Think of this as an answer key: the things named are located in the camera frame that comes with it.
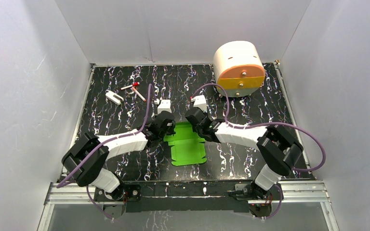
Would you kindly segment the green paper box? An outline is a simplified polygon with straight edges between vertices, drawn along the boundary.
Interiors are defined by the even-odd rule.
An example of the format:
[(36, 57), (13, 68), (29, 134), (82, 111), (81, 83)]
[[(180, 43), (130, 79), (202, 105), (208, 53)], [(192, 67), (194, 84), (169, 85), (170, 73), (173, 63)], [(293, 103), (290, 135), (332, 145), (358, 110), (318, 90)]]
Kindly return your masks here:
[(164, 137), (171, 148), (172, 165), (188, 166), (204, 164), (207, 161), (205, 140), (201, 138), (189, 122), (179, 122), (174, 128), (173, 135)]

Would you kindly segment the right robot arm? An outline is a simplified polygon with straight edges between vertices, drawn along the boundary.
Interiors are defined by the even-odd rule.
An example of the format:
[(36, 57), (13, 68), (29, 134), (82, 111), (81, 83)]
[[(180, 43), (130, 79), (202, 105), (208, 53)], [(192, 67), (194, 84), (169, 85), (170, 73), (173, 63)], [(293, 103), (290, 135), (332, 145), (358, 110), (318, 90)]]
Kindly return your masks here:
[(209, 142), (233, 143), (257, 150), (264, 167), (249, 186), (236, 186), (229, 196), (236, 200), (265, 199), (283, 176), (288, 176), (304, 148), (282, 125), (239, 128), (223, 119), (211, 120), (206, 112), (193, 107), (185, 117), (199, 137)]

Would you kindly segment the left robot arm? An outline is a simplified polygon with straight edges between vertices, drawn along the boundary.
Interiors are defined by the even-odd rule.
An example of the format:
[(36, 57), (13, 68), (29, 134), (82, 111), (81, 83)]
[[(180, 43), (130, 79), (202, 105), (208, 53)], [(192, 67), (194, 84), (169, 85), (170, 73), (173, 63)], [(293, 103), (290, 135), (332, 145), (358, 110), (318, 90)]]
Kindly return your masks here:
[(128, 188), (115, 173), (105, 169), (105, 162), (118, 155), (143, 151), (163, 142), (173, 135), (174, 115), (163, 111), (147, 120), (144, 127), (108, 136), (96, 136), (86, 132), (63, 156), (61, 163), (80, 187), (95, 186), (112, 200), (127, 195)]

